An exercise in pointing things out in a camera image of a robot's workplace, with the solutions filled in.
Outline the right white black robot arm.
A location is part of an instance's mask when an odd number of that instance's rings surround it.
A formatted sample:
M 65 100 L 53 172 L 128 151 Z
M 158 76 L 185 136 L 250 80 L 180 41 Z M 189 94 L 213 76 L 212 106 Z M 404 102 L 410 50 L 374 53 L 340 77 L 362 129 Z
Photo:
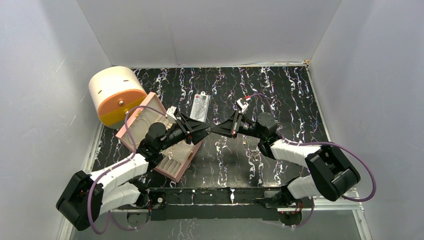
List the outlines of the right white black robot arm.
M 359 172 L 339 147 L 328 143 L 307 146 L 289 144 L 277 129 L 275 118 L 269 112 L 260 113 L 253 122 L 235 111 L 210 131 L 228 138 L 236 138 L 238 134 L 257 138 L 257 147 L 264 156 L 308 169 L 308 176 L 293 178 L 281 187 L 279 193 L 266 197 L 267 201 L 295 207 L 302 198 L 323 196 L 334 202 L 361 180 Z

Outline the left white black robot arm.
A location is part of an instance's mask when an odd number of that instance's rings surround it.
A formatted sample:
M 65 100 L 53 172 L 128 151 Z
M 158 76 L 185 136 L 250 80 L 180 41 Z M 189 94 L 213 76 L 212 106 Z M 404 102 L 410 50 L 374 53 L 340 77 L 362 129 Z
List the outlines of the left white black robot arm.
M 56 209 L 78 230 L 94 228 L 98 217 L 110 210 L 133 204 L 144 208 L 149 203 L 147 188 L 133 179 L 154 169 L 164 158 L 163 151 L 184 141 L 197 144 L 210 134 L 211 124 L 178 113 L 167 128 L 152 123 L 134 153 L 104 169 L 72 175 L 60 195 Z

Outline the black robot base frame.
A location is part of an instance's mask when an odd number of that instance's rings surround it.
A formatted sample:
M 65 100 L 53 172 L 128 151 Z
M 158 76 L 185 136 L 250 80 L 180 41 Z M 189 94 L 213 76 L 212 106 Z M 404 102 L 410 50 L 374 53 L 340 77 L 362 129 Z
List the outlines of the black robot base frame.
M 293 199 L 282 187 L 150 188 L 141 199 L 120 207 L 129 217 L 147 213 L 152 221 L 259 219 L 298 225 L 312 201 Z

